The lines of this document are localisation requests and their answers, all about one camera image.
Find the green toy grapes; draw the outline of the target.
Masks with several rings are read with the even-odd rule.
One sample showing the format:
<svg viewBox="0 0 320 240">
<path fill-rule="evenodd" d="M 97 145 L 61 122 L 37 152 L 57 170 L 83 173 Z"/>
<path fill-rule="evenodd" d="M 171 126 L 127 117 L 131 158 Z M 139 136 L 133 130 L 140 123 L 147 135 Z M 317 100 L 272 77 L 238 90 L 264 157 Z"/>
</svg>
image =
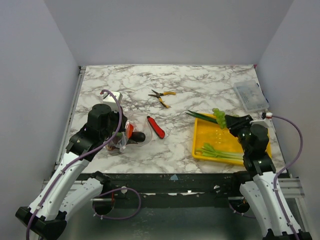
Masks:
<svg viewBox="0 0 320 240">
<path fill-rule="evenodd" d="M 225 119 L 225 112 L 222 110 L 219 110 L 218 108 L 212 109 L 213 115 L 215 116 L 215 119 L 217 121 L 217 124 L 221 129 L 225 129 L 227 127 L 226 119 Z"/>
</svg>

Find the orange toy carrot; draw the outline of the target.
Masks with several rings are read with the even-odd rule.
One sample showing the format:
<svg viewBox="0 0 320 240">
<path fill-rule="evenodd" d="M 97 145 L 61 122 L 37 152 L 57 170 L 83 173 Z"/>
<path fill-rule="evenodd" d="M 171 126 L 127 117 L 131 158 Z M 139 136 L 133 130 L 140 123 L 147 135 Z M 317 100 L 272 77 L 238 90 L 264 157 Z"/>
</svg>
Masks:
<svg viewBox="0 0 320 240">
<path fill-rule="evenodd" d="M 131 123 L 129 123 L 128 126 L 126 127 L 126 136 L 128 139 L 131 138 L 133 131 L 134 131 L 134 126 Z"/>
</svg>

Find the clear zip top bag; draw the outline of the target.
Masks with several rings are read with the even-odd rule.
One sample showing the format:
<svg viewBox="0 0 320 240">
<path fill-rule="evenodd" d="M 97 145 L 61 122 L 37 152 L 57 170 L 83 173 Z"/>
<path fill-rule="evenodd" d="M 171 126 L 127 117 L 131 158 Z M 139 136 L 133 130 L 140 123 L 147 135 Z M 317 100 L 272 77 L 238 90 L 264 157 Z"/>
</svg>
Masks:
<svg viewBox="0 0 320 240">
<path fill-rule="evenodd" d="M 147 145 L 152 137 L 153 133 L 147 116 L 132 113 L 127 116 L 124 131 L 118 132 L 115 138 L 105 146 L 105 149 L 112 155 L 129 153 Z"/>
</svg>

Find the purple toy eggplant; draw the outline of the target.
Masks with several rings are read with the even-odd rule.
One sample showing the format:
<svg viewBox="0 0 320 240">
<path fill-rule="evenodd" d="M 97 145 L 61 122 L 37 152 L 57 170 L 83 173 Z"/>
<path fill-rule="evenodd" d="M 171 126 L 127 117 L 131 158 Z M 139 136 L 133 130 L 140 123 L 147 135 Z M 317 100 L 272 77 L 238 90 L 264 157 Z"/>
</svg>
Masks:
<svg viewBox="0 0 320 240">
<path fill-rule="evenodd" d="M 130 140 L 136 143 L 143 143 L 146 140 L 146 135 L 141 131 L 134 131 Z"/>
</svg>

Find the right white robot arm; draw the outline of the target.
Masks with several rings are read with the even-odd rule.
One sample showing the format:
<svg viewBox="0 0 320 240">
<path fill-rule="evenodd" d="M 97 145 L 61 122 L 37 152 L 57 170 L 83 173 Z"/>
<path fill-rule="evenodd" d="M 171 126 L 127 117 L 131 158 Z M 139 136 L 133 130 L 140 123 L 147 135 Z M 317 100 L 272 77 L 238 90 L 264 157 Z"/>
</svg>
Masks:
<svg viewBox="0 0 320 240">
<path fill-rule="evenodd" d="M 243 195 L 259 223 L 264 240 L 310 240 L 292 214 L 282 193 L 276 168 L 267 153 L 268 125 L 250 115 L 225 116 L 226 127 L 238 139 L 243 150 L 244 179 L 230 183 L 230 191 Z"/>
</svg>

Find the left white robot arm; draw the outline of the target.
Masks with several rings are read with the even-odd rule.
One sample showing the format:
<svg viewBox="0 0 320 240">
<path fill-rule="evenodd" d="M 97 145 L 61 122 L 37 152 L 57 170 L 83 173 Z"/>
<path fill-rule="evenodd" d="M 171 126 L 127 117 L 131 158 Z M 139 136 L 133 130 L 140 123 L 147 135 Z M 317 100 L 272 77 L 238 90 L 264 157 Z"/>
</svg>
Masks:
<svg viewBox="0 0 320 240">
<path fill-rule="evenodd" d="M 118 132 L 125 131 L 126 122 L 120 106 L 117 111 L 103 103 L 92 107 L 86 124 L 69 139 L 59 167 L 42 192 L 29 206 L 21 206 L 15 213 L 27 227 L 27 239 L 30 232 L 34 232 L 43 240 L 57 240 L 71 216 L 86 202 L 95 196 L 104 198 L 110 194 L 109 179 L 101 172 L 95 172 L 84 186 L 68 193 L 95 155 Z"/>
</svg>

